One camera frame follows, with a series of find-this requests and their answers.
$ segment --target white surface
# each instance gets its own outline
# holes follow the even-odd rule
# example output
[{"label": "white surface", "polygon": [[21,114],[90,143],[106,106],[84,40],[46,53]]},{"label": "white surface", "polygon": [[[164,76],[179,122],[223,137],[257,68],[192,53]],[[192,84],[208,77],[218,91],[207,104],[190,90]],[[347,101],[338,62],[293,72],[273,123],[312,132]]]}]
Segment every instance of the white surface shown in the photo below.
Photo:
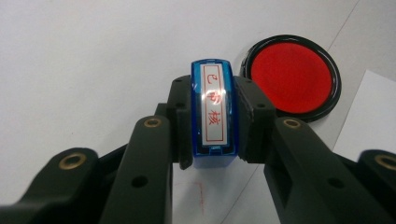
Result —
[{"label": "white surface", "polygon": [[[340,103],[312,124],[332,147],[364,71],[396,79],[394,27],[392,0],[2,1],[0,204],[16,202],[60,151],[103,156],[125,144],[191,62],[226,59],[238,74],[248,49],[272,35],[309,38],[338,64]],[[174,223],[276,223],[256,168],[240,160],[212,172],[175,165]]]},{"label": "white surface", "polygon": [[363,150],[396,153],[396,82],[366,71],[334,152],[357,161]]}]

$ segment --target red mark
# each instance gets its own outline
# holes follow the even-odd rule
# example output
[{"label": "red mark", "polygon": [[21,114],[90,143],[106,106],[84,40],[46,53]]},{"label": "red mark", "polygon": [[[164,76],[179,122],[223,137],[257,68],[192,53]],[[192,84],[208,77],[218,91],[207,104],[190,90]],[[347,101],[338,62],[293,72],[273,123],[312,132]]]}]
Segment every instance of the red mark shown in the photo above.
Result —
[{"label": "red mark", "polygon": [[215,102],[215,105],[218,105],[221,102],[221,94],[219,94],[218,91],[212,91],[208,94],[207,98],[210,99],[210,101]]},{"label": "red mark", "polygon": [[208,113],[208,114],[209,114],[209,125],[211,124],[219,125],[220,119],[218,115],[220,115],[220,113],[216,112],[216,110],[215,111],[212,110],[212,113]]},{"label": "red mark", "polygon": [[208,75],[208,76],[207,76],[207,83],[209,83],[209,84],[212,84],[212,83],[210,82],[210,77],[212,77],[212,80],[218,80],[218,77],[217,77],[216,75]]}]

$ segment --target black plastic part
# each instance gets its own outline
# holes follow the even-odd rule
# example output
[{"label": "black plastic part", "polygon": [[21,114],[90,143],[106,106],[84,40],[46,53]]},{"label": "black plastic part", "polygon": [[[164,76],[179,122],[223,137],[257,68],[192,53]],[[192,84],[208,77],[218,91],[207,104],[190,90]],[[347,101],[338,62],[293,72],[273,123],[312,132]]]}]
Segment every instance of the black plastic part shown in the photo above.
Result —
[{"label": "black plastic part", "polygon": [[[148,127],[151,119],[159,125]],[[170,139],[165,117],[146,117],[136,123],[99,223],[172,222]]]},{"label": "black plastic part", "polygon": [[238,156],[248,163],[265,163],[276,109],[250,79],[233,77],[239,114]]},{"label": "black plastic part", "polygon": [[273,134],[283,165],[264,168],[282,223],[395,223],[306,123],[288,119]]},{"label": "black plastic part", "polygon": [[364,151],[356,177],[396,219],[396,155],[383,150]]},{"label": "black plastic part", "polygon": [[332,90],[329,97],[323,105],[319,108],[302,114],[288,113],[286,111],[277,110],[276,113],[279,117],[293,117],[302,119],[305,122],[321,119],[328,115],[332,109],[337,105],[338,99],[341,95],[341,77],[335,61],[330,54],[311,40],[297,36],[297,35],[276,35],[264,39],[255,44],[247,53],[247,57],[242,61],[240,75],[251,79],[251,66],[253,65],[256,56],[265,48],[278,44],[278,43],[295,43],[314,51],[326,63],[332,76]]},{"label": "black plastic part", "polygon": [[[85,161],[76,168],[61,169],[60,161],[74,153],[85,155]],[[87,148],[71,148],[54,156],[17,203],[0,207],[0,223],[96,222],[100,212],[92,214],[86,206],[98,186],[97,164],[97,154]]]},{"label": "black plastic part", "polygon": [[[157,107],[163,113],[162,105]],[[166,104],[166,117],[172,127],[173,162],[178,162],[180,169],[192,165],[191,141],[191,76],[175,79]]]}]

